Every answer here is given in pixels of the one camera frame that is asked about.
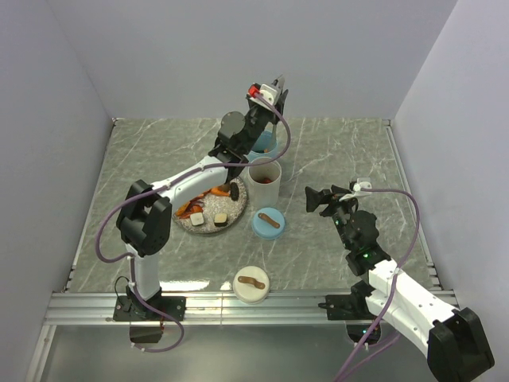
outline tofu cube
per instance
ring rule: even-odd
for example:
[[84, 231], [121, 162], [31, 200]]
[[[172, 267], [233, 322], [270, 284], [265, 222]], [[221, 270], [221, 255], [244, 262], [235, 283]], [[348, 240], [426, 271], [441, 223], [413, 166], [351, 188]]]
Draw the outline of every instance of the tofu cube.
[[217, 213], [214, 216], [214, 225], [216, 227], [226, 227], [228, 222], [228, 216], [226, 213]]
[[204, 214], [201, 212], [193, 213], [189, 216], [189, 219], [191, 219], [191, 224], [193, 226], [202, 225], [205, 222]]

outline blue bowl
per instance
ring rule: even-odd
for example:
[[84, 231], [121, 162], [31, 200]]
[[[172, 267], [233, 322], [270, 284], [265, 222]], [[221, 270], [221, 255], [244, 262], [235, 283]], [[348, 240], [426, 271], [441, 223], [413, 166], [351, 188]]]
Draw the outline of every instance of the blue bowl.
[[[275, 220], [279, 223], [279, 228], [272, 227], [266, 221], [263, 221], [258, 217], [259, 213], [267, 214], [272, 220]], [[265, 240], [274, 240], [283, 234], [285, 231], [285, 217], [282, 213], [280, 213], [277, 209], [272, 209], [271, 207], [267, 207], [264, 209], [260, 209], [257, 211], [251, 221], [251, 227], [253, 228], [254, 233]]]
[[276, 139], [275, 145], [273, 143], [272, 147], [269, 147], [271, 139], [272, 131], [265, 130], [262, 132], [256, 143], [254, 144], [253, 150], [250, 151], [250, 153], [247, 155], [247, 159], [249, 159], [249, 162], [253, 162], [256, 158], [261, 157], [276, 158], [276, 155], [279, 154], [279, 142]]

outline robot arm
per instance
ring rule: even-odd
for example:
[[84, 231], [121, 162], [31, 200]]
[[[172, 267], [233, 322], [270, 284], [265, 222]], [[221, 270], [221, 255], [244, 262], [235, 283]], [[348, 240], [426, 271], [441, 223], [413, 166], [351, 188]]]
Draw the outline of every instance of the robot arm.
[[305, 190], [307, 212], [327, 205], [321, 216], [334, 221], [343, 245], [350, 251], [348, 266], [362, 279], [352, 287], [344, 306], [336, 302], [334, 307], [379, 316], [394, 282], [394, 296], [383, 319], [421, 350], [437, 380], [474, 380], [494, 364], [479, 317], [469, 308], [458, 310], [433, 296], [383, 251], [376, 242], [376, 216], [358, 210], [358, 198], [370, 195], [369, 189], [369, 179], [360, 178], [349, 189], [333, 185], [331, 190], [320, 192], [309, 187]]
[[[264, 100], [282, 115], [288, 94], [283, 86], [282, 77], [270, 85], [253, 84], [247, 93], [249, 111], [245, 115], [232, 111], [223, 117], [214, 147], [205, 158], [163, 181], [147, 184], [140, 180], [130, 187], [126, 199], [161, 189], [154, 195], [125, 205], [116, 222], [127, 251], [134, 257], [138, 292], [151, 306], [157, 307], [157, 300], [161, 299], [157, 274], [158, 252], [169, 239], [172, 211], [177, 211], [185, 202], [204, 191], [240, 175], [242, 164], [248, 162], [245, 155], [249, 153], [266, 125], [276, 125], [279, 121], [276, 114], [257, 99], [255, 94], [260, 93]], [[146, 317], [150, 318], [150, 312], [139, 304], [132, 292], [131, 286], [127, 294], [134, 308], [139, 310], [140, 315], [146, 314]]]

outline cable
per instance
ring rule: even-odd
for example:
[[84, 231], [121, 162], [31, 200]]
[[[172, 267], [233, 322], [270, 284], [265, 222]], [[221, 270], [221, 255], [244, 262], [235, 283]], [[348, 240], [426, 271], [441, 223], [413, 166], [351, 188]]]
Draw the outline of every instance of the cable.
[[156, 309], [153, 306], [151, 306], [140, 295], [140, 292], [138, 291], [138, 287], [136, 286], [136, 274], [134, 273], [134, 257], [130, 260], [130, 277], [133, 280], [131, 285], [133, 286], [133, 292], [134, 292], [134, 295], [136, 296], [136, 298], [138, 299], [138, 301], [146, 309], [152, 310], [155, 314], [159, 314], [160, 316], [170, 320], [171, 322], [175, 322], [177, 324], [178, 328], [181, 330], [181, 335], [179, 336], [178, 340], [176, 340], [172, 345], [167, 346], [165, 348], [161, 348], [161, 349], [148, 349], [148, 348], [144, 348], [143, 346], [138, 345], [138, 344], [132, 344], [132, 345], [135, 348], [140, 349], [141, 351], [147, 352], [147, 353], [163, 353], [163, 352], [167, 352], [168, 350], [175, 349], [182, 342], [182, 340], [184, 339], [184, 334], [185, 334], [184, 326], [176, 318], [173, 318], [169, 314], [166, 314], [166, 313], [160, 311], [159, 309]]
[[373, 346], [377, 346], [378, 347], [379, 345], [383, 345], [383, 346], [381, 348], [379, 348], [378, 350], [376, 350], [373, 354], [371, 354], [371, 355], [367, 356], [366, 358], [364, 358], [362, 361], [360, 361], [358, 364], [356, 364], [353, 368], [348, 370], [345, 374], [343, 374], [338, 379], [338, 381], [346, 380], [351, 374], [356, 372], [364, 364], [366, 364], [367, 362], [371, 361], [373, 358], [376, 358], [377, 356], [379, 356], [380, 354], [382, 354], [383, 352], [388, 350], [392, 345], [394, 345], [399, 340], [400, 337], [401, 337], [400, 333], [394, 332], [394, 334], [392, 334], [386, 340], [384, 340], [382, 342], [379, 342], [378, 344], [371, 345], [370, 347], [373, 347]]
[[113, 289], [115, 290], [115, 294], [117, 295], [117, 301], [120, 299], [119, 297], [119, 293], [117, 292], [117, 283], [119, 282], [120, 279], [126, 279], [127, 282], [129, 282], [129, 279], [126, 277], [126, 276], [119, 276], [117, 277], [117, 279], [115, 280], [115, 284], [113, 286]]
[[[410, 257], [410, 253], [414, 249], [414, 245], [417, 242], [418, 234], [419, 234], [419, 225], [421, 223], [421, 213], [419, 212], [419, 207], [417, 205], [417, 201], [415, 198], [408, 193], [407, 191], [403, 191], [401, 189], [361, 189], [361, 191], [367, 191], [371, 193], [401, 193], [402, 195], [407, 196], [415, 207], [415, 231], [414, 236], [412, 237], [412, 241], [410, 242], [410, 246], [406, 250], [405, 255], [398, 261], [398, 268], [401, 268], [403, 265], [405, 265], [406, 261]], [[380, 311], [379, 316], [371, 323], [370, 327], [367, 329], [366, 333], [360, 338], [359, 343], [357, 343], [357, 346], [352, 350], [350, 355], [348, 356], [347, 360], [343, 363], [343, 366], [341, 366], [340, 371], [336, 374], [334, 377], [335, 381], [342, 380], [343, 374], [345, 373], [347, 367], [351, 364], [353, 361], [353, 358], [356, 356], [356, 354], [360, 351], [360, 349], [363, 347], [364, 342], [366, 342], [369, 335], [373, 332], [375, 327], [382, 321], [383, 315], [388, 311], [390, 304], [392, 303], [392, 300], [394, 298], [394, 294], [396, 292], [396, 282], [398, 281], [398, 273], [395, 272], [394, 276], [392, 278], [392, 285], [390, 286], [390, 293], [389, 297], [387, 299], [387, 302], [383, 309]]]
[[123, 201], [122, 203], [117, 205], [115, 208], [113, 208], [106, 215], [104, 220], [101, 222], [101, 225], [99, 226], [99, 230], [97, 231], [97, 234], [95, 235], [95, 254], [99, 258], [99, 260], [103, 261], [104, 263], [115, 263], [115, 262], [117, 262], [117, 261], [119, 261], [121, 259], [126, 258], [127, 256], [130, 256], [130, 275], [131, 275], [131, 280], [132, 280], [132, 283], [133, 283], [132, 284], [133, 285], [133, 292], [134, 292], [134, 295], [136, 296], [136, 298], [139, 300], [139, 302], [146, 309], [151, 310], [152, 312], [154, 312], [156, 314], [159, 314], [162, 317], [167, 318], [171, 322], [175, 322], [177, 324], [177, 326], [179, 327], [179, 329], [181, 330], [181, 335], [180, 335], [179, 339], [173, 345], [168, 346], [168, 347], [163, 348], [163, 349], [146, 349], [146, 348], [141, 347], [140, 345], [133, 344], [134, 347], [140, 349], [141, 351], [148, 352], [148, 353], [162, 353], [162, 352], [165, 352], [167, 350], [171, 350], [171, 349], [176, 348], [182, 342], [182, 339], [184, 338], [184, 332], [185, 332], [184, 331], [184, 326], [182, 326], [182, 324], [177, 319], [173, 318], [169, 314], [161, 312], [160, 310], [154, 308], [153, 306], [148, 304], [145, 300], [143, 300], [142, 296], [138, 292], [138, 288], [136, 287], [136, 275], [134, 274], [134, 257], [133, 257], [132, 253], [125, 252], [125, 253], [122, 253], [121, 255], [118, 255], [118, 256], [114, 257], [113, 259], [108, 259], [107, 257], [105, 257], [103, 255], [103, 253], [101, 252], [100, 243], [101, 243], [101, 237], [103, 235], [104, 229], [107, 226], [107, 224], [110, 221], [110, 219], [113, 217], [113, 215], [116, 214], [117, 211], [119, 211], [122, 207], [125, 207], [126, 205], [128, 205], [128, 204], [130, 204], [130, 203], [132, 203], [134, 201], [139, 201], [140, 199], [143, 199], [144, 197], [149, 197], [151, 195], [155, 195], [156, 193], [160, 193], [161, 191], [166, 191], [166, 190], [172, 188], [173, 186], [175, 186], [176, 184], [180, 183], [184, 179], [194, 175], [195, 173], [199, 173], [199, 172], [205, 171], [207, 169], [213, 169], [213, 168], [218, 168], [218, 167], [252, 167], [252, 166], [261, 166], [261, 165], [266, 165], [268, 163], [277, 161], [280, 157], [282, 157], [286, 153], [286, 151], [288, 151], [289, 145], [291, 143], [292, 132], [291, 132], [291, 130], [289, 128], [289, 125], [286, 122], [286, 120], [283, 118], [282, 114], [278, 111], [278, 109], [276, 109], [272, 104], [268, 103], [263, 98], [263, 95], [261, 95], [259, 92], [257, 92], [257, 93], [254, 94], [254, 97], [256, 97], [263, 104], [265, 104], [279, 118], [279, 120], [282, 122], [283, 126], [286, 129], [286, 134], [287, 134], [286, 144], [285, 144], [285, 147], [283, 148], [283, 150], [278, 155], [276, 155], [274, 158], [271, 158], [268, 161], [260, 162], [260, 163], [250, 163], [250, 162], [248, 162], [248, 163], [213, 163], [211, 165], [203, 166], [203, 168], [202, 167], [196, 167], [196, 168], [188, 171], [187, 173], [183, 173], [181, 176], [177, 177], [176, 179], [173, 179], [168, 185], [163, 185], [162, 187], [159, 187], [157, 189], [151, 189], [150, 191], [147, 191], [145, 193], [140, 193], [140, 194], [138, 194], [138, 195], [136, 195], [134, 197], [130, 197], [128, 199], [125, 199], [125, 201]]

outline marble tabletop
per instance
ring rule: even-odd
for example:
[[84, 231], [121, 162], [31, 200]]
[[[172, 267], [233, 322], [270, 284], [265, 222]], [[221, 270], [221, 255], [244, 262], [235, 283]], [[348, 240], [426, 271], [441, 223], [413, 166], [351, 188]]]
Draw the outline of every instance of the marble tabletop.
[[[239, 221], [212, 235], [193, 235], [176, 224], [161, 252], [159, 275], [164, 290], [230, 290], [236, 272], [247, 265], [265, 269], [276, 290], [347, 288], [356, 283], [340, 238], [330, 219], [305, 212], [304, 188], [346, 187], [352, 179], [370, 177], [375, 188], [402, 189], [402, 178], [380, 119], [290, 119], [293, 141], [279, 162], [282, 182], [277, 209], [286, 231], [276, 240], [257, 237], [251, 229], [255, 211], [247, 206]], [[110, 292], [128, 264], [101, 263], [94, 253], [94, 236], [104, 215], [123, 201], [138, 179], [158, 181], [185, 170], [211, 149], [219, 119], [119, 119], [112, 132], [103, 172], [85, 228], [70, 291]], [[282, 127], [278, 139], [286, 140]], [[400, 259], [414, 233], [406, 197], [377, 193], [360, 200], [373, 212], [379, 243]], [[115, 219], [107, 226], [103, 253], [125, 251]], [[424, 251], [416, 245], [405, 271], [431, 287]]]

